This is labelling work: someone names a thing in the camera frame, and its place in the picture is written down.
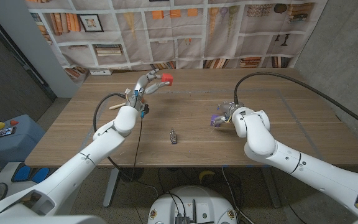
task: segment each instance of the white robot body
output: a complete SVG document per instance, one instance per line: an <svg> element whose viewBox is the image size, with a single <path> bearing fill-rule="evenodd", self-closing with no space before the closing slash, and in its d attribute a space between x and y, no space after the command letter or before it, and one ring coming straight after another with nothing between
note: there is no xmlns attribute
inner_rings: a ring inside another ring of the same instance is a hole
<svg viewBox="0 0 358 224"><path fill-rule="evenodd" d="M217 192L202 186L182 186L170 190L183 201L186 216L194 221L193 200L195 203L195 218L197 223L237 223L235 211L230 202ZM155 223L175 223L175 217L179 213L183 216L183 205L180 200L170 194L165 194L158 198L150 208L148 224Z"/></svg>

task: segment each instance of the small metal object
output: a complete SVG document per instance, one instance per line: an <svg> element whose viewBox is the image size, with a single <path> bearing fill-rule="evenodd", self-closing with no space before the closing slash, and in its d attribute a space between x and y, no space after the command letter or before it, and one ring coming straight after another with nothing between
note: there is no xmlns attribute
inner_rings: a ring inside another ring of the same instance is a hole
<svg viewBox="0 0 358 224"><path fill-rule="evenodd" d="M233 210L227 212L228 217L232 220L236 215L234 214Z"/></svg>
<svg viewBox="0 0 358 224"><path fill-rule="evenodd" d="M171 128L171 143L172 144L178 143L177 134L173 128Z"/></svg>
<svg viewBox="0 0 358 224"><path fill-rule="evenodd" d="M152 210L152 211L150 212L150 218L153 220L156 216L157 216L157 211L156 211L156 210Z"/></svg>

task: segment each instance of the gray wall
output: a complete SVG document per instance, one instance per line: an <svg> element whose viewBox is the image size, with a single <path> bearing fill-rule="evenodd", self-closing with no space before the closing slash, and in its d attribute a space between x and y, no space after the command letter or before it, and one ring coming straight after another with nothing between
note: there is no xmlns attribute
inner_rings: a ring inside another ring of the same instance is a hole
<svg viewBox="0 0 358 224"><path fill-rule="evenodd" d="M24 0L0 0L0 24L58 97L74 95L78 87L60 66Z"/></svg>
<svg viewBox="0 0 358 224"><path fill-rule="evenodd" d="M358 114L358 0L329 0L295 68L318 90ZM358 137L358 121L333 106Z"/></svg>

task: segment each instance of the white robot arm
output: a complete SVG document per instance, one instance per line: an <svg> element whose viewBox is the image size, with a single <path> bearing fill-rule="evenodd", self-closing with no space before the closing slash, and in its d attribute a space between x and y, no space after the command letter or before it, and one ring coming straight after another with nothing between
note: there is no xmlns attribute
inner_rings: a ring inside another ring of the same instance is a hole
<svg viewBox="0 0 358 224"><path fill-rule="evenodd" d="M153 79L158 69L139 78L135 90L129 96L127 105L123 106L116 119L99 128L93 142L71 158L43 182L18 192L0 201L0 217L12 216L51 216L60 205L79 186L89 173L105 158L111 155L131 133L136 120L148 112L142 103L145 88ZM157 89L169 85L162 82Z"/></svg>
<svg viewBox="0 0 358 224"><path fill-rule="evenodd" d="M274 139L269 118L242 103L224 103L225 118L231 118L240 138L247 138L245 154L252 160L274 166L330 196L358 216L358 174L294 150ZM224 118L216 118L222 123Z"/></svg>

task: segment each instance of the black cable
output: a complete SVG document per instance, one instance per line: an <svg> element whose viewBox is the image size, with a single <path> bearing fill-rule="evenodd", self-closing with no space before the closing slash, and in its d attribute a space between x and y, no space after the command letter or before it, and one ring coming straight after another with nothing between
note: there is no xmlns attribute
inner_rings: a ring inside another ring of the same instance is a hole
<svg viewBox="0 0 358 224"><path fill-rule="evenodd" d="M299 215L294 211L294 209L292 208L292 206L290 204L288 204L288 206L290 207L292 212L295 214L295 216L298 217L302 223L307 224L307 222L303 221L303 219L301 219L301 217L299 217Z"/></svg>
<svg viewBox="0 0 358 224"><path fill-rule="evenodd" d="M135 154L135 161L134 161L134 168L132 170L132 177L131 180L134 178L134 174L135 174L135 166L136 166L136 158L137 158L137 151L139 150L139 144L140 144L140 137L142 136L142 123L143 123L143 118L140 119L140 133L139 133L139 140L137 141L137 147L136 147L136 154Z"/></svg>
<svg viewBox="0 0 358 224"><path fill-rule="evenodd" d="M180 202L181 202L181 205L183 206L183 216L186 217L185 204L184 204L183 201L180 199L180 197L177 196L177 195L175 195L175 194L173 194L173 193L170 193L170 192L169 192L168 194L170 194L171 196L173 195L173 196L179 198L179 200L180 200Z"/></svg>
<svg viewBox="0 0 358 224"><path fill-rule="evenodd" d="M93 113L93 131L96 132L98 129L96 127L96 117L98 115L98 112L99 112L99 108L100 106L102 105L102 103L107 100L108 98L112 97L112 96L119 96L121 98L124 98L125 99L125 95L122 94L122 93L110 93L108 94L107 96L105 96L100 102L99 104L97 105L96 109L94 110L94 113ZM113 166L115 168L117 168L119 171L121 171L121 173L124 173L122 171L122 168L120 168L111 158L110 156L107 157L109 159L109 161L113 164Z"/></svg>
<svg viewBox="0 0 358 224"><path fill-rule="evenodd" d="M98 115L98 111L99 111L99 108L100 106L102 105L102 103L107 100L108 98L112 97L112 96L119 96L121 98L124 98L125 99L125 95L122 94L122 93L110 93L109 95L105 96L100 102L99 104L97 105L96 109L94 110L94 113L93 113L93 131L97 131L98 129L96 128L96 117Z"/></svg>
<svg viewBox="0 0 358 224"><path fill-rule="evenodd" d="M137 210L136 206L134 206L136 212L137 212L137 216L139 216L139 220L140 222L143 224L142 218L140 217L139 211Z"/></svg>
<svg viewBox="0 0 358 224"><path fill-rule="evenodd" d="M96 107L96 109L95 109L95 111L94 111L94 114L93 114L93 129L94 129L95 132L97 131L97 127L96 127L96 117L97 117L99 108L100 108L100 106L102 105L102 103L103 103L105 100L107 100L108 98L110 98L110 97L112 97L112 96L119 96L119 97L121 97L121 98L125 98L125 95L122 94L122 93L111 93L111 94L105 96L105 97L99 102L99 104L97 105L97 107ZM132 178L129 177L129 176L122 170L122 168L119 167L119 166L111 159L110 156L108 156L107 158L108 158L108 160L111 162L111 164L112 164L117 170L119 170L119 172L120 172L122 175L124 175L124 176L126 176L128 179L131 179L131 180L132 180ZM145 184L145 183L140 182L140 181L138 181L138 180L135 180L135 181L136 181L137 183L139 183L139 184L142 184L142 185L146 186L146 187L151 187L151 188L153 188L153 189L156 191L157 198L158 198L158 191L157 191L157 189L156 189L153 185Z"/></svg>
<svg viewBox="0 0 358 224"><path fill-rule="evenodd" d="M344 107L342 104L338 103L336 100L332 99L331 97L325 95L324 93L321 93L320 91L318 91L317 89L301 82L298 81L294 78L288 77L286 75L282 75L279 73L274 73L274 72L254 72L251 73L249 75L244 76L243 78L240 79L240 81L237 83L235 89L234 89L234 103L238 104L239 103L239 99L237 97L237 89L239 88L239 85L242 83L242 81L244 81L245 79L249 78L249 77L253 77L256 75L271 75L271 76L275 76L275 77L280 77L280 78L284 78L286 80L290 80L291 82L294 82L298 85L301 85L305 88L307 88L308 90L311 90L312 92L316 93L317 95L323 97L324 99L330 101L332 104L334 104L335 106L337 106L338 108L340 108L341 110L345 111L347 114L349 114L350 116L352 116L354 119L358 120L358 115L356 115L355 113L351 112L349 109L347 109L346 107Z"/></svg>
<svg viewBox="0 0 358 224"><path fill-rule="evenodd" d="M160 178L160 169L161 168L158 168L158 181L160 182L162 193L164 194L165 190L164 190L164 186L162 185L161 178Z"/></svg>
<svg viewBox="0 0 358 224"><path fill-rule="evenodd" d="M158 181L160 182L162 192L165 192L165 191L164 191L164 186L162 185L162 182L161 182L160 169L161 169L161 168L158 168ZM168 193L166 193L166 194L171 195L171 198L172 198L173 202L175 202L175 205L177 206L178 213L180 213L180 212L179 212L179 208L178 208L177 202L175 201L175 199L173 199L172 195L175 196L175 197L177 197L177 198L179 198L179 200L180 200L180 202L181 202L181 204L182 204L182 206L183 206L183 215L184 215L184 217L186 217L185 204L184 204L183 201L180 199L180 197L177 196L177 195L175 195L175 194L173 194L173 193L171 193L170 191L168 191Z"/></svg>
<svg viewBox="0 0 358 224"><path fill-rule="evenodd" d="M175 206L177 207L178 214L180 215L180 212L179 212L179 207L178 207L177 202L175 201L175 199L173 199L173 196L172 196L171 192L170 192L170 191L168 191L168 193L169 193L169 195L171 195L171 198L172 198L173 202L175 202Z"/></svg>

